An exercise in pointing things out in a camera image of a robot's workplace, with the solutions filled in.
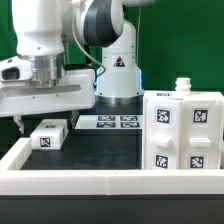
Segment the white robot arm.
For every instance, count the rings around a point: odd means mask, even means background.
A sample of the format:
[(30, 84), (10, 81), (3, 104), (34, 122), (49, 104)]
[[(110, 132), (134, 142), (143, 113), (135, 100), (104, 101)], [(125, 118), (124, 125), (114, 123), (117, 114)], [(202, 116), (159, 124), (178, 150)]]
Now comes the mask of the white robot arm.
[(124, 29), (123, 8), (156, 0), (11, 0), (17, 55), (0, 62), (0, 118), (88, 109), (94, 70), (63, 63), (65, 42), (108, 47)]

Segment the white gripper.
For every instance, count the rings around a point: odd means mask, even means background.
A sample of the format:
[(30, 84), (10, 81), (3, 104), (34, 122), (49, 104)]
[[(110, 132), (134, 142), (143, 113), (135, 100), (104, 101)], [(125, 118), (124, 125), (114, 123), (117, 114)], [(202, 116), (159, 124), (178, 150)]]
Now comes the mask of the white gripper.
[[(0, 117), (13, 117), (21, 134), (21, 116), (88, 109), (95, 104), (94, 69), (66, 65), (62, 55), (15, 56), (0, 62)], [(79, 118), (72, 111), (70, 127)]]

